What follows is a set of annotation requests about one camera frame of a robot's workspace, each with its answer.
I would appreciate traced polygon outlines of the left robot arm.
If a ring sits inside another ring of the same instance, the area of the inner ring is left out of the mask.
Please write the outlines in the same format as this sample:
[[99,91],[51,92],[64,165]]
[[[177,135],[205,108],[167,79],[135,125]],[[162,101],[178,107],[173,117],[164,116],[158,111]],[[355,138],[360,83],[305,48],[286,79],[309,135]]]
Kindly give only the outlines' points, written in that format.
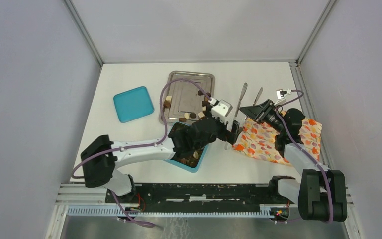
[[153,141],[117,142],[101,135],[81,153],[79,167],[87,188],[104,187],[130,203],[136,198],[133,177],[118,171],[120,167],[151,160],[184,159],[218,139],[233,145],[241,131],[237,121],[228,130],[219,119],[203,117],[192,125],[176,123],[166,137]]

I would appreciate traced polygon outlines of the metal serving tongs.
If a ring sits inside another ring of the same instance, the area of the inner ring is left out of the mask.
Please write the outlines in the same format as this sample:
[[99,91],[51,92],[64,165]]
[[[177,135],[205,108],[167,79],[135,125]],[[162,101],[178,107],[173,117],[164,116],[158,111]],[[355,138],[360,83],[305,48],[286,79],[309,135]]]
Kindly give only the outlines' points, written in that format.
[[[243,97],[245,96],[245,93],[246,93],[246,91],[247,91],[247,88],[248,88],[248,83],[245,82],[245,83],[243,84],[243,87],[242,87],[242,90],[241,90],[241,94],[240,94],[239,99],[238,99],[238,103],[237,103],[237,107],[236,107],[236,110],[235,110],[235,113],[234,113],[233,121],[235,121],[236,118],[237,118],[237,116],[238,116],[239,108],[240,108],[240,106],[241,106]],[[257,93],[256,98],[255,98],[254,104],[258,101],[258,99],[259,99],[259,97],[260,97],[260,95],[261,95],[262,92],[263,92],[263,87],[261,87],[261,88],[259,89],[259,92]]]

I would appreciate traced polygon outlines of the teal chocolate box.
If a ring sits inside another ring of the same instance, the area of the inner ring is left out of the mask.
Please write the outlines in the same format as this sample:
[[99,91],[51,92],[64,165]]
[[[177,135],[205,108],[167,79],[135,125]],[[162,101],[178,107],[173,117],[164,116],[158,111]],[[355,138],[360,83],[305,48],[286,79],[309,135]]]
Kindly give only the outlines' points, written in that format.
[[[174,123],[168,132],[168,137],[172,136],[174,131],[185,128],[189,128],[189,125],[184,124],[182,122]],[[190,173],[196,173],[200,168],[200,165],[204,159],[207,149],[208,145],[205,148],[195,151],[190,157],[182,159],[171,159],[167,161],[167,163],[181,168],[185,171],[188,171]]]

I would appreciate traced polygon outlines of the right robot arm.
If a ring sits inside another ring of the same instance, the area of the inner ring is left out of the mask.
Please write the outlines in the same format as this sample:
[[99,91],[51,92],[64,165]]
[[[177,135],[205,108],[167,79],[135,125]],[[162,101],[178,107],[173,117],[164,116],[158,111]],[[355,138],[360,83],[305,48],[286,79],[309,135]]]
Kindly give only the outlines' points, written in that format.
[[276,151],[301,175],[299,182],[290,176],[274,176],[267,190],[269,200],[280,203],[288,198],[297,204],[304,220],[345,221],[348,215],[345,176],[318,162],[303,145],[299,135],[305,119],[303,112],[290,108],[281,114],[271,100],[239,110],[254,122],[266,123],[278,133]]

